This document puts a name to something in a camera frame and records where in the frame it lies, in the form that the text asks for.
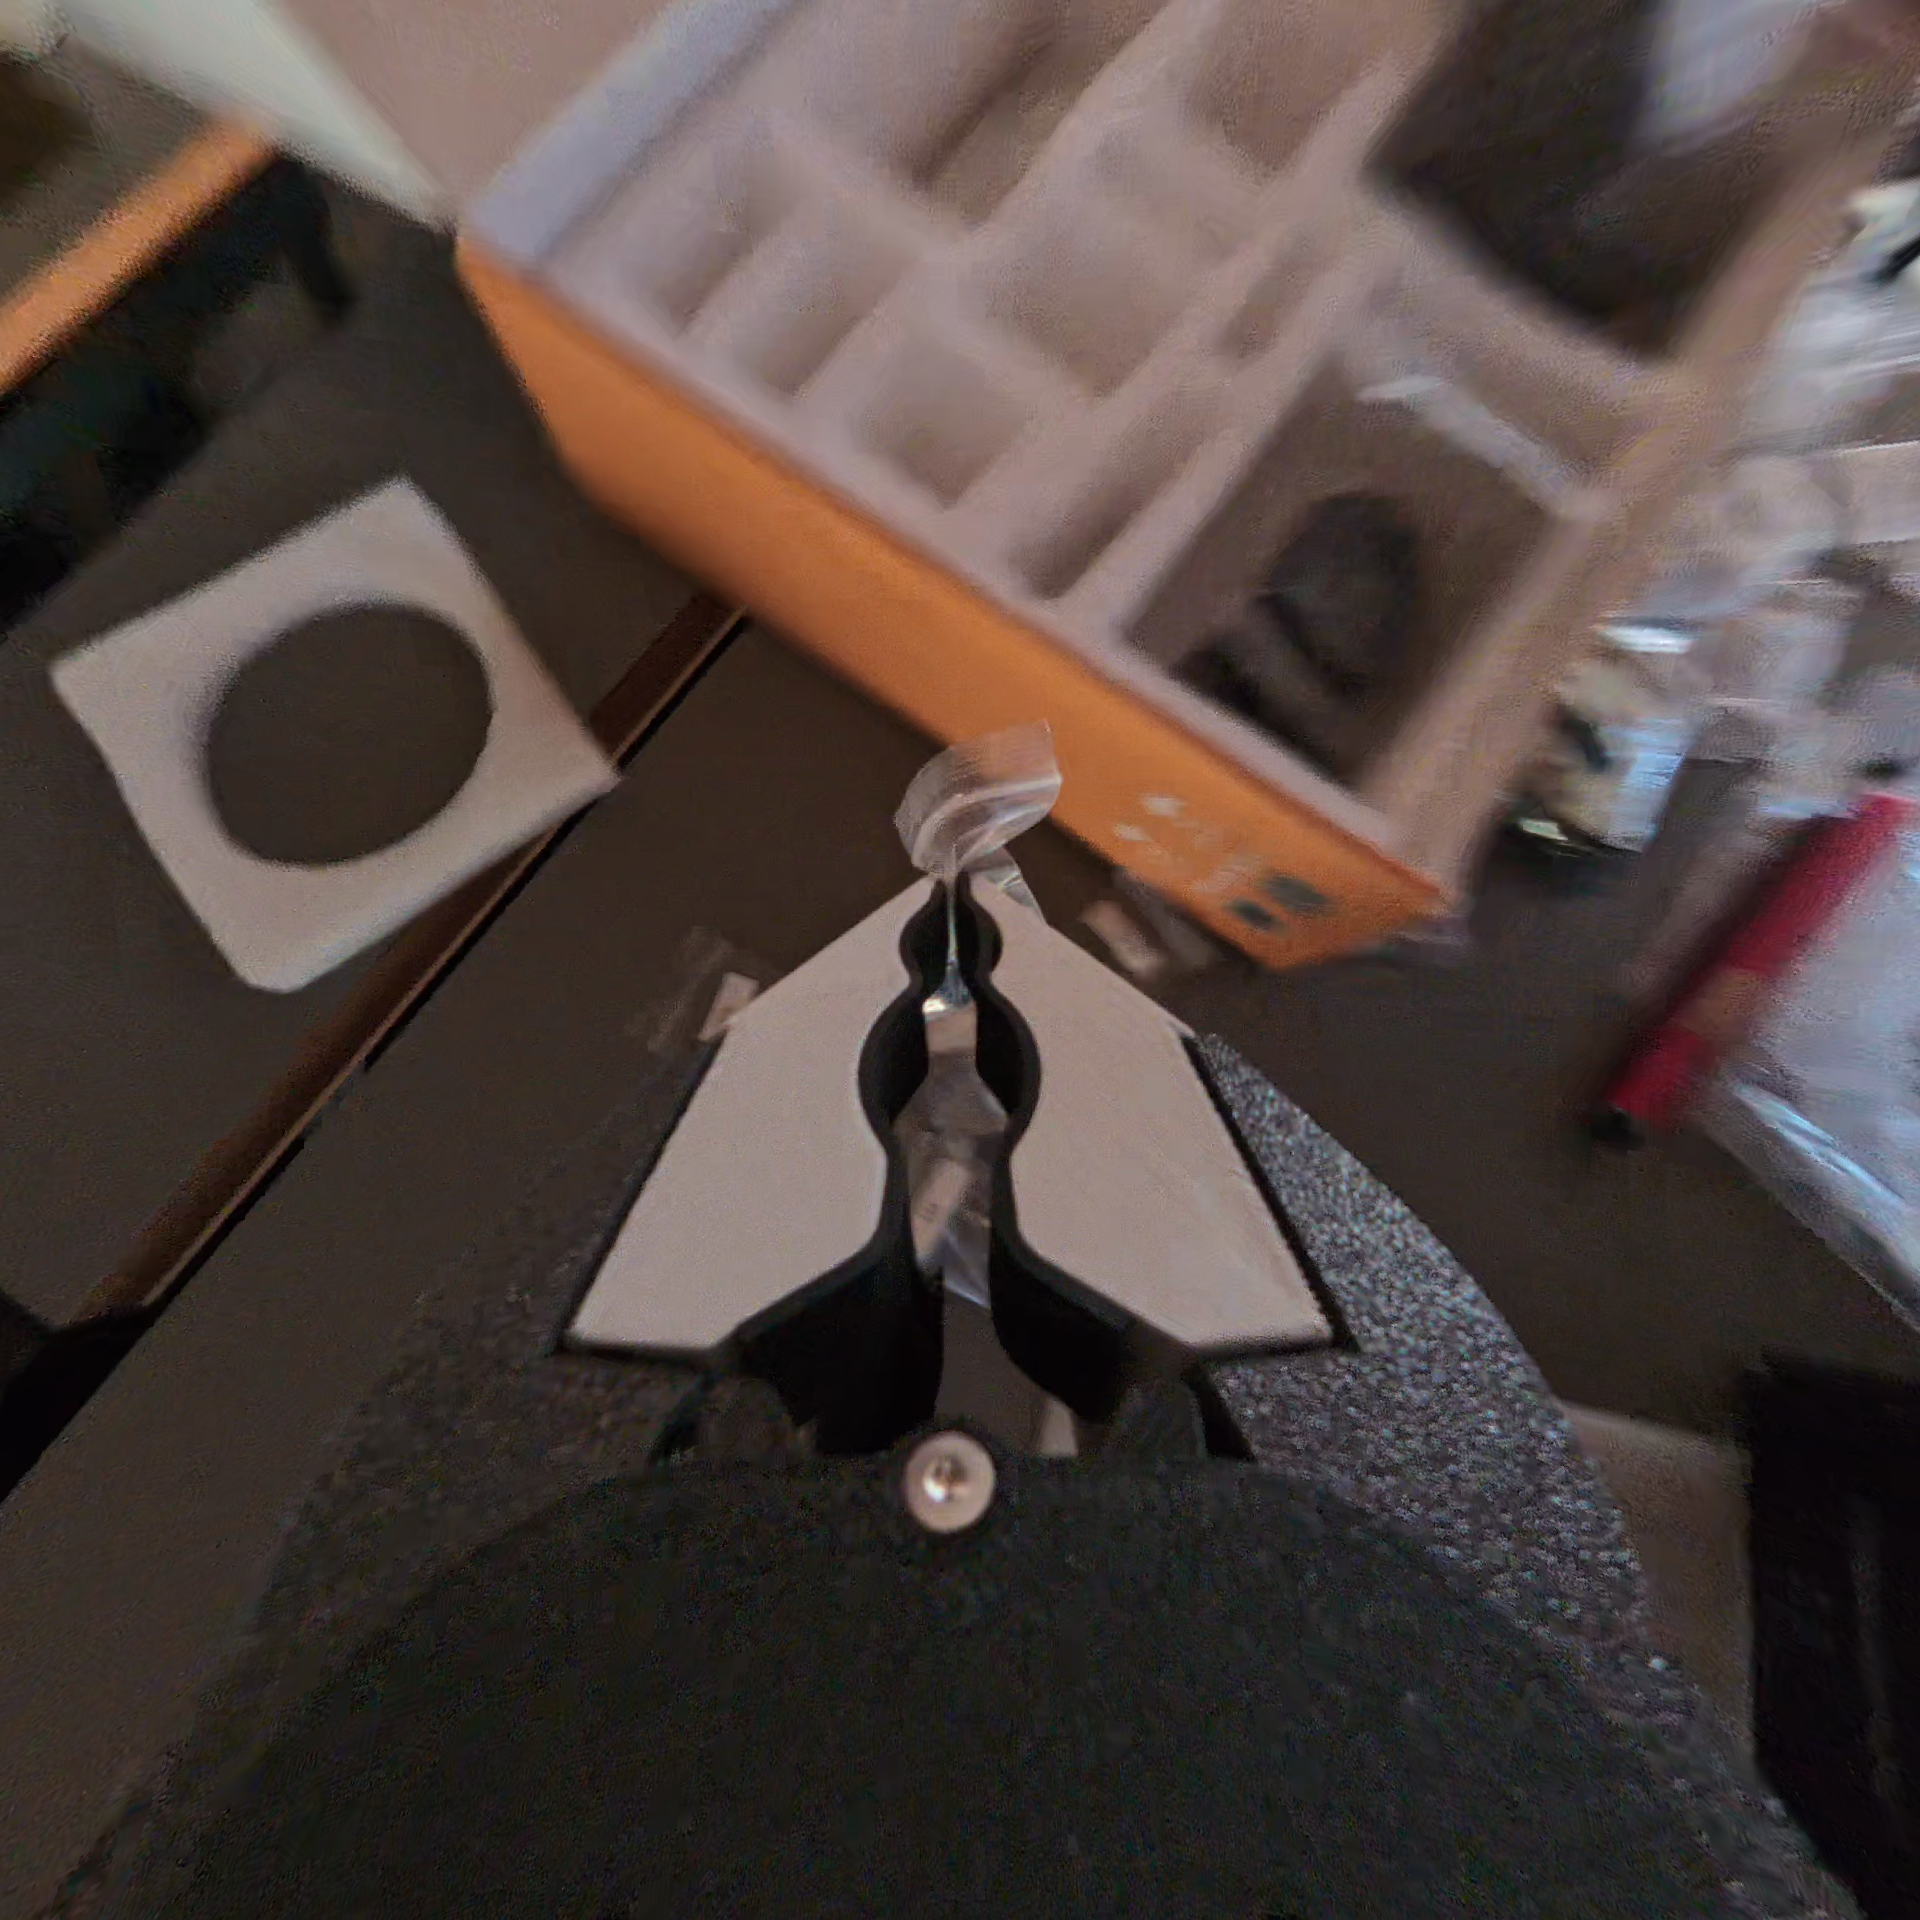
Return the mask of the large clear plastic bag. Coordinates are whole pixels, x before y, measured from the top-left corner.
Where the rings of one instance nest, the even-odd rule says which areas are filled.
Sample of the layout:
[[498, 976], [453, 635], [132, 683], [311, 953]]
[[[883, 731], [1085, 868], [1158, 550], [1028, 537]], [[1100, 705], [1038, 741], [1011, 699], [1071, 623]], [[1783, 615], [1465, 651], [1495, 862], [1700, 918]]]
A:
[[1695, 1124], [1915, 1327], [1915, 865], [1842, 915]]

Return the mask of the small clear plastic bag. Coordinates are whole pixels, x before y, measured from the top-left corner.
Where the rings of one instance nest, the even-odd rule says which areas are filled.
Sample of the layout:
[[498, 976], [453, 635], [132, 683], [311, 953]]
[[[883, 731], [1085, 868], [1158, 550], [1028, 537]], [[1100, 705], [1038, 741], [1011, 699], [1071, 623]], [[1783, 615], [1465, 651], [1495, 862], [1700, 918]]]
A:
[[940, 886], [940, 968], [921, 1004], [929, 1069], [895, 1137], [908, 1222], [924, 1278], [958, 1303], [989, 1307], [991, 1167], [1005, 1105], [977, 1065], [977, 996], [963, 941], [963, 881], [1038, 910], [1011, 844], [1043, 823], [1062, 788], [1047, 724], [1007, 727], [934, 755], [895, 808], [908, 860]]

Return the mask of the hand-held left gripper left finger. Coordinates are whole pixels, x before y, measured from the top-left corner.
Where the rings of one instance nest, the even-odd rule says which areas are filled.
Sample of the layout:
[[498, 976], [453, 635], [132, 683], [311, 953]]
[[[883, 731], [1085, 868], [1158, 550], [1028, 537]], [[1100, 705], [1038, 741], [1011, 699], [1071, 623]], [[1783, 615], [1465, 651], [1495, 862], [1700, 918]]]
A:
[[643, 1175], [570, 1324], [577, 1347], [717, 1358], [879, 1229], [889, 1153], [859, 1062], [908, 996], [917, 879], [748, 1001]]

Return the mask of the orange and white cardboard box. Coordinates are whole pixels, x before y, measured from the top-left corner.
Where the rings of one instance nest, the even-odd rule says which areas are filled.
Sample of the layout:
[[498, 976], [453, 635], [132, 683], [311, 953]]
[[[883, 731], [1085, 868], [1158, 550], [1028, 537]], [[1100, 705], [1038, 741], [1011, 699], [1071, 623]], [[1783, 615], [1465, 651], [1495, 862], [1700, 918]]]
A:
[[[1915, 110], [1915, 5], [637, 5], [465, 215], [582, 488], [1274, 967], [1454, 897]], [[1311, 504], [1337, 736], [1175, 679]]]

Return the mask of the dark desk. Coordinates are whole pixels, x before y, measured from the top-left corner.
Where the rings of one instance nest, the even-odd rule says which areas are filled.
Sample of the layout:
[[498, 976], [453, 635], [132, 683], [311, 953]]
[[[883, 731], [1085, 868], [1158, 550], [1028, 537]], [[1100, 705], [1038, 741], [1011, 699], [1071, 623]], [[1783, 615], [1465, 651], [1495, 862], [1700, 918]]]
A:
[[[423, 1300], [514, 1288], [603, 1206], [691, 934], [790, 968], [887, 897], [926, 749], [731, 638], [4, 1500], [4, 1916], [58, 1911], [175, 1739]], [[1225, 956], [1165, 996], [1436, 1229], [1564, 1400], [1733, 1433], [1764, 1360], [1915, 1379], [1915, 1331], [1717, 1148], [1577, 1131], [1671, 871], [1498, 876], [1460, 957]]]
[[351, 312], [271, 278], [212, 353], [267, 374], [123, 533], [4, 638], [4, 1294], [50, 1327], [167, 1281], [393, 1004], [391, 951], [445, 949], [465, 895], [294, 993], [241, 982], [159, 872], [50, 661], [377, 483], [412, 478], [603, 741], [727, 609], [591, 507], [481, 323], [450, 239], [327, 190]]

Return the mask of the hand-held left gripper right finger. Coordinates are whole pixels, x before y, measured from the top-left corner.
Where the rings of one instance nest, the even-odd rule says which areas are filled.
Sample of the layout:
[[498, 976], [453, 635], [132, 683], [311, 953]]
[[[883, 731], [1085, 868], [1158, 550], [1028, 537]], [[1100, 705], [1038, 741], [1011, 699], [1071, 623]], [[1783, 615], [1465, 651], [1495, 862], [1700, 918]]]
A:
[[979, 1068], [1005, 1109], [991, 1318], [1015, 1360], [1335, 1342], [1179, 1017], [996, 886], [971, 893]]

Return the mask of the white foam square with hole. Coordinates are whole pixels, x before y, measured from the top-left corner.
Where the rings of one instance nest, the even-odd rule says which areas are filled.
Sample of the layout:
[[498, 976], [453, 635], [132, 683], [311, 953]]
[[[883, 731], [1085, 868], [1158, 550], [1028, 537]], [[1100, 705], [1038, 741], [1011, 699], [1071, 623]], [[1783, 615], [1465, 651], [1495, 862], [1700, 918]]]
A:
[[[453, 629], [492, 699], [475, 764], [435, 819], [382, 849], [324, 865], [245, 849], [211, 795], [212, 712], [298, 616], [357, 608]], [[305, 989], [620, 781], [469, 545], [407, 478], [59, 656], [50, 679], [180, 900], [261, 992]]]

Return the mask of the heap of clear plastic bags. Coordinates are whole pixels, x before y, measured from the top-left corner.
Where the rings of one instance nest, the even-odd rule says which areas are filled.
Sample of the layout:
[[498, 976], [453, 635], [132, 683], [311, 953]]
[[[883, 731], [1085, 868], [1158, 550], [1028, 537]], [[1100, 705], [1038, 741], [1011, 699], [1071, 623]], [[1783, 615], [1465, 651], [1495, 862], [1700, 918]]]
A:
[[1915, 176], [1857, 199], [1733, 453], [1676, 513], [1652, 582], [1564, 677], [1527, 780], [1553, 840], [1639, 853], [1692, 757], [1771, 757], [1819, 705], [1863, 598], [1831, 561], [1915, 542], [1915, 441], [1865, 435], [1915, 377], [1915, 212]]

